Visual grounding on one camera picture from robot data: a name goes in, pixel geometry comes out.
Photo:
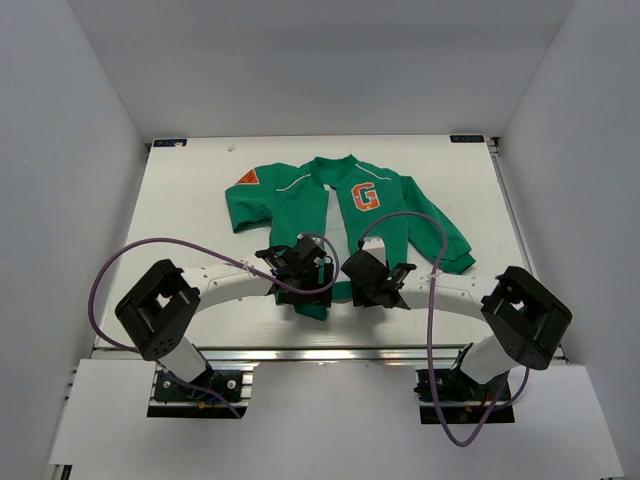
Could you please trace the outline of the green varsity jacket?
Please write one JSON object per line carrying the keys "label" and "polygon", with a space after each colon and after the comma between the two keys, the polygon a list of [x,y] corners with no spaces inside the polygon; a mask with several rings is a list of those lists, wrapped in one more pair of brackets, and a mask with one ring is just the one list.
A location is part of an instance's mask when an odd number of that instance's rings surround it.
{"label": "green varsity jacket", "polygon": [[345,261],[367,235],[383,240],[391,265],[406,262],[410,247],[446,273],[462,274],[475,262],[467,239],[412,177],[352,155],[255,167],[225,199],[234,232],[270,225],[273,245],[319,233]]}

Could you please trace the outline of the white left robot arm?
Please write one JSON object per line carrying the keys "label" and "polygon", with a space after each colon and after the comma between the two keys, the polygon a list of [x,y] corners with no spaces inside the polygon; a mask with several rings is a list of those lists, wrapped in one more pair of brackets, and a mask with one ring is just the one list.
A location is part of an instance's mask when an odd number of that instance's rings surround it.
{"label": "white left robot arm", "polygon": [[258,250],[243,260],[217,252],[222,262],[183,269],[171,260],[153,264],[120,300],[115,316],[138,353],[176,379],[188,398],[199,399],[211,387],[213,370],[186,338],[200,311],[249,297],[282,295],[295,303],[329,303],[339,257],[330,242],[310,235],[294,246]]}

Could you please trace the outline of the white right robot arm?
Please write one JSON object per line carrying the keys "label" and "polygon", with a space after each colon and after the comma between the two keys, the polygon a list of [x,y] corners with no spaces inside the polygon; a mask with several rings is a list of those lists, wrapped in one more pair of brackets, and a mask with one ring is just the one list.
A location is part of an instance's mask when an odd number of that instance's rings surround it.
{"label": "white right robot arm", "polygon": [[488,325],[491,334],[469,347],[451,374],[453,390],[466,399],[515,367],[547,369],[573,318],[562,301],[518,266],[495,278],[461,276],[409,263],[390,268],[358,250],[341,271],[351,280],[355,303],[437,310]]}

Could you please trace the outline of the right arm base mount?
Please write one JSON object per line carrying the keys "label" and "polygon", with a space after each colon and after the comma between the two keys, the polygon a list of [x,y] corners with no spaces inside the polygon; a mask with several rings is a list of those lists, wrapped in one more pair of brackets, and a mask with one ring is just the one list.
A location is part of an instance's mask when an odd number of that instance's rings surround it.
{"label": "right arm base mount", "polygon": [[[428,384],[428,370],[418,369],[416,371],[416,380],[414,393],[418,399],[420,423],[422,425],[437,425],[439,424],[439,419]],[[440,394],[439,400],[446,422],[449,425],[478,424],[498,393],[501,382],[502,379],[500,377],[493,379],[487,385],[476,388],[474,393],[464,401],[454,400],[450,396]],[[515,423],[514,409],[511,405],[508,405],[508,401],[511,398],[511,389],[509,385],[506,385],[486,420],[487,424]]]}

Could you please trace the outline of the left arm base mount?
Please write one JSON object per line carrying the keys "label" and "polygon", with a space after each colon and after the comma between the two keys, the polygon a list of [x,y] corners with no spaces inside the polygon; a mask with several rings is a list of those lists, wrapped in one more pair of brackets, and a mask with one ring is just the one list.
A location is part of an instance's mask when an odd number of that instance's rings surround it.
{"label": "left arm base mount", "polygon": [[248,369],[213,371],[206,388],[221,395],[230,405],[211,393],[188,388],[157,369],[147,406],[148,418],[241,419],[248,408],[253,373]]}

